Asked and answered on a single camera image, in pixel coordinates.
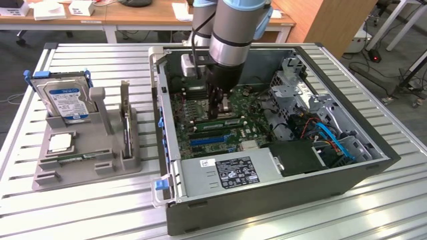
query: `slotted metal table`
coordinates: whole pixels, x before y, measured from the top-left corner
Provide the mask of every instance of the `slotted metal table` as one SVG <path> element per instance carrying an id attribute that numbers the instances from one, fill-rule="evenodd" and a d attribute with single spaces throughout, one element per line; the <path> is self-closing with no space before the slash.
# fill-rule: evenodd
<path id="1" fill-rule="evenodd" d="M 149 181 L 160 175 L 148 64 L 151 46 L 164 44 L 59 44 L 56 49 L 43 51 L 35 70 L 71 72 L 88 68 L 93 85 L 105 87 L 104 101 L 109 109 L 119 107 L 120 81 L 129 81 L 129 100 L 137 109 L 143 170 L 91 184 L 32 191 L 47 111 L 28 88 L 0 152 L 0 238 L 427 238 L 427 148 L 328 51 L 309 43 L 300 46 L 402 160 L 340 196 L 191 234 L 168 236 L 165 210 L 153 208 L 151 203 Z M 319 93 L 327 92 L 311 73 L 308 81 Z"/>

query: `blue expansion slot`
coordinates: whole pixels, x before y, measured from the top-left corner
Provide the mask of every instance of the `blue expansion slot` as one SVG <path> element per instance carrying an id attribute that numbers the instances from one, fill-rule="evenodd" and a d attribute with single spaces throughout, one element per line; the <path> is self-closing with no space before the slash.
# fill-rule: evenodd
<path id="1" fill-rule="evenodd" d="M 189 141 L 191 146 L 204 145 L 204 144 L 216 144 L 223 143 L 225 141 L 223 136 L 209 137 L 205 139 L 195 139 Z"/>

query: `floor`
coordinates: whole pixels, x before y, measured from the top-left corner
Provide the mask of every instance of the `floor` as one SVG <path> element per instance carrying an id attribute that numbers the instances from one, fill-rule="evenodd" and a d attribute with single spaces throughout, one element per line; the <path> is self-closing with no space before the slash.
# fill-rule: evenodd
<path id="1" fill-rule="evenodd" d="M 379 20 L 379 26 L 386 21 L 387 14 Z M 370 63 L 371 67 L 379 70 L 386 76 L 398 76 L 399 68 L 407 69 L 420 54 L 427 48 L 427 36 L 418 33 L 415 30 L 410 30 L 395 49 L 391 52 L 386 51 L 388 43 L 392 41 L 394 36 L 402 29 L 403 24 L 398 26 L 383 39 L 382 47 L 379 49 L 382 54 L 380 63 Z M 374 35 L 379 30 L 379 27 L 374 27 L 372 22 L 368 22 L 368 32 Z M 43 51 L 44 43 L 57 42 L 57 43 L 105 43 L 105 35 L 101 31 L 73 31 L 73 37 L 68 38 L 65 32 L 63 31 L 28 31 L 24 39 L 27 40 L 28 46 L 20 47 L 16 44 L 16 33 L 17 31 L 0 31 L 0 147 L 3 146 L 8 130 L 15 118 L 19 105 L 1 102 L 8 96 L 20 94 L 27 89 L 27 84 L 23 78 L 24 70 L 33 70 L 37 60 Z M 133 32 L 125 33 L 129 39 L 124 39 L 124 35 L 117 32 L 119 43 L 135 43 L 143 41 L 144 43 L 155 43 L 161 39 L 161 42 L 168 38 L 161 35 L 157 37 L 157 33 L 153 31 L 140 31 L 133 34 Z M 179 41 L 181 36 L 173 35 L 173 39 Z M 344 66 L 348 66 L 351 62 L 360 62 L 366 64 L 366 59 L 362 54 L 344 55 L 345 58 L 352 58 L 351 60 L 340 59 Z M 398 77 L 384 78 L 374 70 L 370 71 L 376 77 L 383 79 L 390 85 L 399 83 Z M 423 77 L 424 69 L 419 72 L 418 76 Z M 356 75 L 358 79 L 366 85 L 368 90 L 375 94 L 378 98 L 386 96 L 384 90 L 382 90 L 376 85 L 374 85 L 362 76 Z M 407 128 L 414 132 L 415 136 L 427 145 L 427 128 L 424 127 L 424 118 L 427 117 L 427 106 L 420 106 L 414 109 L 411 107 L 415 97 L 412 95 L 404 94 L 399 96 L 399 100 L 392 102 L 387 108 L 398 119 L 403 122 Z M 20 98 L 16 98 L 13 102 L 19 103 Z"/>

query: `white device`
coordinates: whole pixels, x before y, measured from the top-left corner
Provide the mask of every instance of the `white device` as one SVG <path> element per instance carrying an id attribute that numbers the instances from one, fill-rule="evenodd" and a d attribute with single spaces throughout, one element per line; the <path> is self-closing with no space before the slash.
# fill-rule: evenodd
<path id="1" fill-rule="evenodd" d="M 355 36 L 351 40 L 351 43 L 344 51 L 345 54 L 355 54 L 359 53 L 364 46 L 368 44 L 368 41 L 372 38 L 372 35 L 364 31 L 366 22 L 363 22 L 358 32 L 355 33 Z"/>
<path id="2" fill-rule="evenodd" d="M 85 0 L 75 0 L 69 4 L 68 9 L 71 15 L 91 16 L 95 11 L 93 2 Z"/>
<path id="3" fill-rule="evenodd" d="M 65 19 L 65 9 L 63 4 L 53 1 L 41 1 L 32 3 L 33 8 L 33 20 L 52 20 L 52 19 Z"/>
<path id="4" fill-rule="evenodd" d="M 20 8 L 0 7 L 0 16 L 25 17 L 29 10 L 28 3 L 24 1 Z"/>

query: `green circuit board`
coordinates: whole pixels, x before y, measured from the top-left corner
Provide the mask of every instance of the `green circuit board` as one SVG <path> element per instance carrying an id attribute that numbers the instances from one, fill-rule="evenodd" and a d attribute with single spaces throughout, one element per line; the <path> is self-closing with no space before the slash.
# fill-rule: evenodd
<path id="1" fill-rule="evenodd" d="M 255 140 L 257 145 L 275 137 L 260 106 L 257 92 L 248 92 L 237 86 L 228 96 L 229 113 L 223 118 L 208 120 L 208 100 L 192 100 L 188 93 L 172 94 L 171 104 L 177 145 L 183 160 L 211 155 L 239 152 L 243 141 Z M 215 143 L 195 144 L 197 141 L 219 140 Z"/>

